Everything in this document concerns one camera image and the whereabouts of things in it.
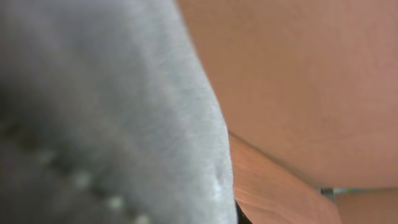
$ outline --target wooden floor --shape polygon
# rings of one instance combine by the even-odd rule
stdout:
[[[336,205],[234,136],[235,196],[253,224],[341,224]]]

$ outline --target stitching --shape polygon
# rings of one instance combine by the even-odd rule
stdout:
[[[147,215],[136,215],[133,210],[129,209],[121,196],[107,192],[96,185],[93,176],[89,172],[73,168],[71,164],[62,161],[57,151],[41,146],[38,139],[25,131],[15,120],[7,119],[0,123],[0,135],[17,139],[17,143],[21,145],[21,148],[26,152],[32,152],[34,159],[39,164],[55,169],[61,175],[70,178],[74,187],[91,193],[101,202],[104,202],[110,210],[126,215],[132,224],[151,223]]]

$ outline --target wooden surface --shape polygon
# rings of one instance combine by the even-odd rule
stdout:
[[[398,187],[398,1],[179,2],[232,133],[317,187]]]
[[[253,224],[341,224],[334,203],[243,142],[229,139],[235,197]]]
[[[398,223],[398,190],[337,196],[342,224]]]

